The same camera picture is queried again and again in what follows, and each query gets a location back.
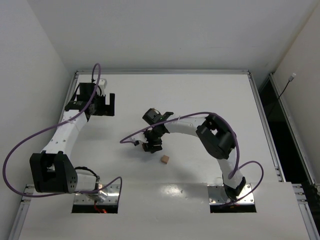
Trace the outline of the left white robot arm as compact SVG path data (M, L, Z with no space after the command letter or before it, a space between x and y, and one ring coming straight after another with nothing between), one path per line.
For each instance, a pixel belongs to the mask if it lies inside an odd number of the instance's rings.
M91 116L115 115L115 94L110 93L106 104L106 87L106 79L97 87L94 83L80 83L64 108L62 125L40 153L31 155L29 163L37 192L72 194L98 188L100 178L96 174L77 173L71 163L71 152Z

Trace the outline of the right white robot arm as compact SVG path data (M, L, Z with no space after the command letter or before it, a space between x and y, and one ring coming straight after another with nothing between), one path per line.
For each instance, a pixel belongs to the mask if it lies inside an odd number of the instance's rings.
M243 190L246 179L238 170L239 158L234 150L239 148L236 135L226 121L209 114L205 117L175 117L173 112L158 113L150 108L142 117L151 127L143 131L142 147L145 152L161 151L164 134L179 133L199 138L210 156L217 159L222 172L227 197L235 201Z

